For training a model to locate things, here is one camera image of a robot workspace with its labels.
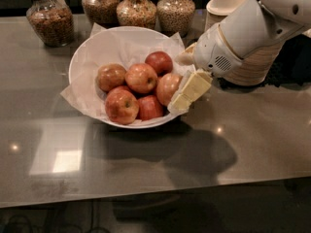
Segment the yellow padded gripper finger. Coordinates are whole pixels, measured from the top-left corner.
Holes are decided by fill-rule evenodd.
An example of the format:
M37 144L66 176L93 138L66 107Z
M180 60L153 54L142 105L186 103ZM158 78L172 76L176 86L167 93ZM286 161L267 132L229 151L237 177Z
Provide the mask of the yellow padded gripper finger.
M168 111L172 115L187 113L190 105L211 88L212 80L211 74L202 69L187 71L168 104Z

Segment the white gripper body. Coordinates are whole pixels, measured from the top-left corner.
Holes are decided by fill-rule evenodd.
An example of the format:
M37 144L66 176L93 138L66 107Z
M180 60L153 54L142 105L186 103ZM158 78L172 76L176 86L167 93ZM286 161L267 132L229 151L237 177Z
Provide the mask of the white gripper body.
M198 38L193 50L193 63L196 68L211 71L218 77L223 77L242 66L242 60L225 42L218 23Z

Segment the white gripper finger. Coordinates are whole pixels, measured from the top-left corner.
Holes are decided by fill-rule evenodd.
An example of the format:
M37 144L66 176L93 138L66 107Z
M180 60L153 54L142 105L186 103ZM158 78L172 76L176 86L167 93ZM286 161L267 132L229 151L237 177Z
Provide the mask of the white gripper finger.
M175 62L182 66L191 65L193 63L193 51L195 43L188 46L183 52L175 57Z

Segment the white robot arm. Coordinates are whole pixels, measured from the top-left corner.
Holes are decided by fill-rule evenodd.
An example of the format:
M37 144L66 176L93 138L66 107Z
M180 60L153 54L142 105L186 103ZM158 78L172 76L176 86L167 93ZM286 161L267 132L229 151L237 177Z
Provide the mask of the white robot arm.
M223 77L242 66L255 51L283 43L311 28L311 0L247 0L178 54L181 66L192 65L172 96L168 111L186 113L192 102Z

